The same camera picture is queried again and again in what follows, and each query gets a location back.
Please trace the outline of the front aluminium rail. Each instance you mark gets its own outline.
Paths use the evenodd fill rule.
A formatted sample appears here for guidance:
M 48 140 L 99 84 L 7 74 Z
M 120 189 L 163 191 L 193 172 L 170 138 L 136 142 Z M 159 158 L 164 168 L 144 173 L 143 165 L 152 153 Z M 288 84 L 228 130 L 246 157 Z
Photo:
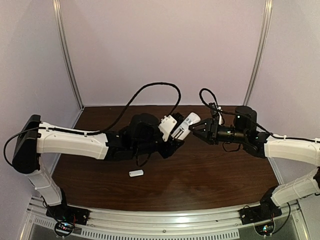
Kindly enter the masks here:
M 258 234 L 259 223 L 243 224 L 248 205 L 187 211 L 123 211 L 88 208 L 85 225 L 77 224 L 68 240 L 308 240 L 298 202 L 281 207 L 275 232 Z

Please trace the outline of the right circuit board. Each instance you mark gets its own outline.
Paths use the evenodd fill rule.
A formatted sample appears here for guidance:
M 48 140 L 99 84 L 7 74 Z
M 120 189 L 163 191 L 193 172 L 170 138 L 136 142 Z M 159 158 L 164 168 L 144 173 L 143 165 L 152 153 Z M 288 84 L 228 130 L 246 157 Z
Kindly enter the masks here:
M 275 230 L 275 222 L 270 220 L 254 225 L 255 232 L 262 237 L 271 236 Z

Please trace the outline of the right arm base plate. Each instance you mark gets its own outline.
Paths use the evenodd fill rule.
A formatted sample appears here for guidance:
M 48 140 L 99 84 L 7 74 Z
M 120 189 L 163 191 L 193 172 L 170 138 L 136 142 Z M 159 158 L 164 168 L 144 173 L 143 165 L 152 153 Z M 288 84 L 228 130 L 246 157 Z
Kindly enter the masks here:
M 279 207 L 270 206 L 267 203 L 257 206 L 246 205 L 238 212 L 242 225 L 272 220 L 273 218 L 282 215 L 282 211 Z

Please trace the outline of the aluminium frame post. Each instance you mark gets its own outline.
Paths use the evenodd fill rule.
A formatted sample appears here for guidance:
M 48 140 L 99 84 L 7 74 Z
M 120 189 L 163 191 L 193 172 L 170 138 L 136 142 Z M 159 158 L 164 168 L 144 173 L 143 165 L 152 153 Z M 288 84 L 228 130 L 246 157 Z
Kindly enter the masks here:
M 271 26 L 271 20 L 272 20 L 272 14 L 273 14 L 273 1 L 265 0 L 264 2 L 265 4 L 264 4 L 264 10 L 262 13 L 262 22 L 261 22 L 257 50 L 256 50 L 254 62 L 253 62 L 253 67 L 252 67 L 248 87 L 243 100 L 243 105 L 245 106 L 247 106 L 250 102 L 250 99 L 252 97 L 252 94 L 255 88 L 255 84 L 258 79 L 258 74 L 263 61 L 263 54 L 267 44 L 268 35 L 270 31 L 270 26 Z
M 65 32 L 64 22 L 63 22 L 63 15 L 62 15 L 62 8 L 61 8 L 61 1 L 60 0 L 53 0 L 53 11 L 57 25 L 58 37 L 61 46 L 62 57 L 64 60 L 65 68 L 67 71 L 68 79 L 71 85 L 71 89 L 73 95 L 75 97 L 75 101 L 77 106 L 80 110 L 84 109 L 84 104 L 81 98 L 81 94 L 79 91 L 79 87 L 76 82 L 75 73 L 72 66 L 71 56 L 69 53 L 68 43 L 67 43 L 67 36 Z

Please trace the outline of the left aluminium frame post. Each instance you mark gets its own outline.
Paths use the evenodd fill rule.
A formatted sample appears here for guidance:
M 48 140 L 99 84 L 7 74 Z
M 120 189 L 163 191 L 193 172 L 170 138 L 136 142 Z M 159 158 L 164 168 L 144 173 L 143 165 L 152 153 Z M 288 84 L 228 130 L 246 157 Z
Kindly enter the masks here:
M 62 8 L 61 8 L 61 1 L 60 0 L 53 0 L 53 11 L 57 25 L 58 37 L 61 46 L 62 57 L 64 60 L 65 68 L 67 71 L 68 79 L 71 85 L 71 89 L 73 95 L 75 97 L 75 101 L 77 106 L 80 110 L 84 109 L 84 104 L 81 98 L 81 94 L 79 91 L 79 87 L 76 82 L 75 73 L 72 66 L 71 56 L 69 53 L 68 43 L 67 43 L 67 36 L 65 32 L 64 22 L 63 22 L 63 15 L 62 15 Z

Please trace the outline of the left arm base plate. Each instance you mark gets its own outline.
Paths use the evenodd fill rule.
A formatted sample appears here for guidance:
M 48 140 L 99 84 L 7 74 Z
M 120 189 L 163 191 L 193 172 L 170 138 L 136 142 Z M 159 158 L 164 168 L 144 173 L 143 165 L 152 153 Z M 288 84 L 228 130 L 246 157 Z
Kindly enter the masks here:
M 85 226 L 89 219 L 90 211 L 69 205 L 48 206 L 46 216 L 58 221 Z

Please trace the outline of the left circuit board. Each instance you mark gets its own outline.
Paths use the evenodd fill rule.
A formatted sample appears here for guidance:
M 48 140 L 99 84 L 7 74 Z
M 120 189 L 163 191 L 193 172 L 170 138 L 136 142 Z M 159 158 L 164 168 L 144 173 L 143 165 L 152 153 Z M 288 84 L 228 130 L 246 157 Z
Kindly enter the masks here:
M 69 222 L 57 221 L 53 227 L 55 234 L 61 238 L 70 236 L 75 229 L 75 226 Z

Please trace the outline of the white battery cover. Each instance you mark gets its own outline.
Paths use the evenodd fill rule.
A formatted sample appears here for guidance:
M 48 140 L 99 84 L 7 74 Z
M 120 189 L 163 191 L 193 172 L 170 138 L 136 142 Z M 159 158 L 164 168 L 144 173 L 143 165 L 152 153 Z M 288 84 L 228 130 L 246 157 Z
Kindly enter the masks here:
M 144 171 L 142 169 L 130 171 L 129 176 L 131 178 L 140 177 L 144 175 Z

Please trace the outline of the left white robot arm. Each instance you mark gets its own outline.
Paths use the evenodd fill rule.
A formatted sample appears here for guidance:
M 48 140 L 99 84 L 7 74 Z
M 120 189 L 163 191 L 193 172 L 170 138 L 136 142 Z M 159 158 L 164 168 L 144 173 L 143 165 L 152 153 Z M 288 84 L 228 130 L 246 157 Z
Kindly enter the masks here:
M 85 131 L 60 128 L 32 115 L 16 136 L 12 167 L 28 177 L 44 198 L 48 212 L 57 219 L 71 214 L 64 191 L 56 185 L 43 163 L 41 154 L 58 153 L 85 156 L 104 161 L 126 161 L 158 152 L 167 159 L 184 144 L 188 123 L 179 113 L 158 120 L 149 113 L 136 114 L 119 131 Z

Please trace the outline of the right aluminium frame post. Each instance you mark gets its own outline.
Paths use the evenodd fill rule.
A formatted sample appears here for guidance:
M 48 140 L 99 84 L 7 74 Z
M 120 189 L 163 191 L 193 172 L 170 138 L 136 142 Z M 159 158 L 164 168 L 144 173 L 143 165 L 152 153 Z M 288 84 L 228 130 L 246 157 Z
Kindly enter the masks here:
M 252 94 L 255 88 L 255 84 L 258 79 L 258 74 L 263 61 L 263 54 L 267 44 L 268 35 L 270 31 L 270 26 L 271 26 L 271 20 L 272 20 L 272 14 L 273 14 L 273 1 L 265 0 L 264 2 L 265 4 L 264 4 L 264 10 L 262 13 L 262 22 L 261 22 L 257 50 L 256 50 L 254 62 L 253 62 L 253 67 L 252 67 L 248 87 L 243 100 L 243 105 L 245 106 L 247 106 L 250 102 L 250 99 L 252 97 Z

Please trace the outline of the circuit board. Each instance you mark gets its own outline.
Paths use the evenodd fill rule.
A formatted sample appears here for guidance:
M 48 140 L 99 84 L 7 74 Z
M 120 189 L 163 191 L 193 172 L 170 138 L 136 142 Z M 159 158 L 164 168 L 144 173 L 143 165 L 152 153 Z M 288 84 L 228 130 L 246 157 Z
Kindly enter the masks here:
M 57 221 L 53 227 L 55 234 L 61 238 L 70 236 L 75 229 L 75 226 L 69 222 Z
M 255 232 L 262 237 L 271 236 L 275 230 L 275 222 L 270 220 L 254 225 Z

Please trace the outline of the white remote control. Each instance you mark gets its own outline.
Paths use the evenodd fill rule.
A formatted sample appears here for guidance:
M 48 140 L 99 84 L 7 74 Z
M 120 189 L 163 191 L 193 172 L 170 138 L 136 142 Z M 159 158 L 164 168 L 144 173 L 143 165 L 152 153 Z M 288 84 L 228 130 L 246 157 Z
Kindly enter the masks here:
M 181 141 L 183 141 L 191 132 L 189 130 L 189 126 L 195 123 L 200 122 L 201 118 L 199 115 L 197 115 L 194 112 L 191 112 L 184 120 L 183 122 L 177 127 L 182 128 L 182 135 L 181 135 Z

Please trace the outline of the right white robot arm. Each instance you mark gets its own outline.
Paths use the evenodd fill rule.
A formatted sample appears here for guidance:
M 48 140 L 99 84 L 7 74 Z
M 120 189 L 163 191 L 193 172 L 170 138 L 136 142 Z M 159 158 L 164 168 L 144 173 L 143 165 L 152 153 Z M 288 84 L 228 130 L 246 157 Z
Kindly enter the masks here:
M 225 111 L 209 105 L 211 117 L 198 122 L 188 120 L 194 136 L 210 145 L 239 144 L 248 154 L 258 158 L 281 158 L 315 166 L 310 173 L 289 183 L 270 188 L 260 200 L 265 211 L 272 211 L 293 200 L 320 193 L 320 141 L 276 135 L 257 123 L 257 112 L 248 106 L 237 106 L 231 115 L 233 125 L 222 124 Z

